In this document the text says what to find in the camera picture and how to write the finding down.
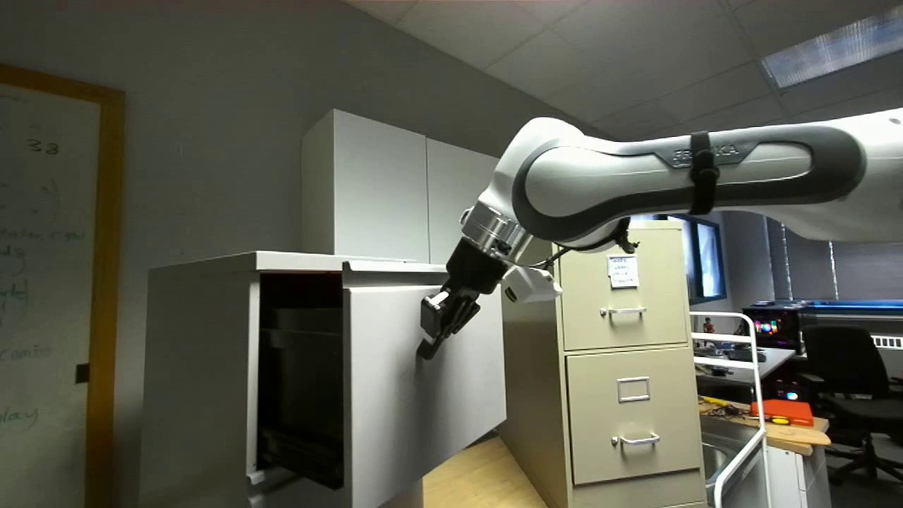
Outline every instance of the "open cabinet door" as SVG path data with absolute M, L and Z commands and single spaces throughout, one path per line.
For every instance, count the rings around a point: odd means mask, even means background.
M 381 507 L 506 421 L 499 299 L 423 361 L 436 285 L 351 285 L 345 313 L 348 507 Z

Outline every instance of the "white wall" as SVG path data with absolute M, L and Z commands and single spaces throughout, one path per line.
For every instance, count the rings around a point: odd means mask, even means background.
M 345 6 L 186 6 L 0 0 L 0 63 L 128 93 L 117 351 L 122 507 L 137 507 L 139 485 L 148 270 L 296 250 L 300 138 L 327 109 L 492 155 L 527 116 L 550 114 Z

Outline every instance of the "whiteboard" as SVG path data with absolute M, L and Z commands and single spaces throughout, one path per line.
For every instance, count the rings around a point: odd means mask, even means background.
M 101 148 L 100 102 L 0 80 L 0 507 L 89 507 Z

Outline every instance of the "chair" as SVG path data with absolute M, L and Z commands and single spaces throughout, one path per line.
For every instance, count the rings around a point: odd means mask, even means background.
M 826 413 L 829 436 L 835 443 L 860 447 L 860 453 L 829 456 L 853 457 L 842 468 L 834 468 L 834 483 L 865 468 L 873 481 L 887 471 L 903 481 L 903 463 L 874 456 L 873 436 L 900 436 L 903 432 L 903 399 L 893 399 L 893 385 L 883 360 L 867 329 L 808 329 L 808 373 L 815 399 L 815 413 Z

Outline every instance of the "wooden whiteboard frame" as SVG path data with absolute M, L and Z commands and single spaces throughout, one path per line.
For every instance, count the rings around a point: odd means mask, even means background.
M 117 507 L 114 494 L 114 378 L 117 378 L 117 288 L 118 214 L 124 172 L 124 93 L 50 73 L 0 65 L 0 85 L 89 102 L 100 110 L 97 206 L 94 206 L 94 294 L 91 294 L 91 381 L 84 436 L 84 507 Z

